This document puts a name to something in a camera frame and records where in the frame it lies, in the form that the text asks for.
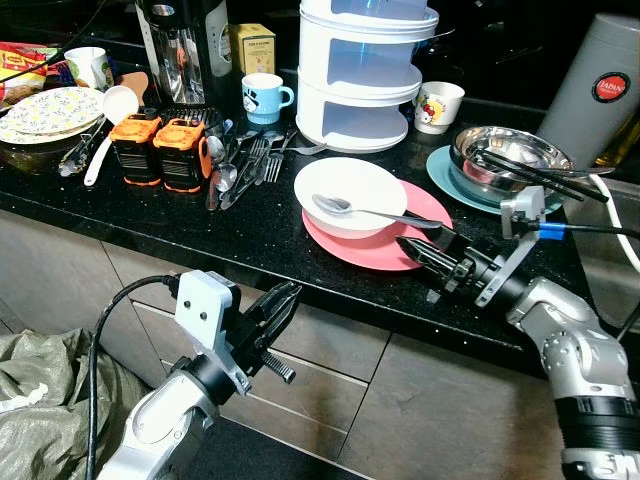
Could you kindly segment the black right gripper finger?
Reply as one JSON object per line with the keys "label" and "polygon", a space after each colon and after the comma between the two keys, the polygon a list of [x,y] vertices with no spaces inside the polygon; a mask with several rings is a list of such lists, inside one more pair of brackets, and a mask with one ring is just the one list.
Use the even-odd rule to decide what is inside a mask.
{"label": "black right gripper finger", "polygon": [[452,271],[457,268],[458,261],[448,255],[447,252],[439,250],[435,244],[410,236],[398,236],[397,244],[401,251],[417,265],[433,271]]}
{"label": "black right gripper finger", "polygon": [[460,265],[461,262],[458,262],[457,268],[452,271],[433,271],[422,268],[420,265],[419,266],[421,269],[426,271],[425,278],[428,279],[428,283],[431,287],[435,287],[436,291],[440,293],[452,294],[457,291],[458,284],[460,284],[463,276],[463,271],[460,270]]}

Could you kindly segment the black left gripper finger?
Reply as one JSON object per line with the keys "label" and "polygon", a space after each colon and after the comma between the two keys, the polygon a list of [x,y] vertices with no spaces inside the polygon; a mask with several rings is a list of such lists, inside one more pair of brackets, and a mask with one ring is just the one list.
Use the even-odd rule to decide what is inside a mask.
{"label": "black left gripper finger", "polygon": [[288,314],[279,317],[266,317],[266,320],[268,320],[268,325],[266,325],[266,347],[270,347],[271,344],[273,344],[275,340],[278,339],[279,335],[282,334],[285,329],[287,329],[287,326],[291,324],[294,312],[296,312],[297,310],[297,303],[296,308],[294,308],[293,311],[288,312]]}
{"label": "black left gripper finger", "polygon": [[261,317],[279,317],[296,308],[300,287],[293,282],[276,284],[270,291],[262,293],[252,305],[252,311]]}

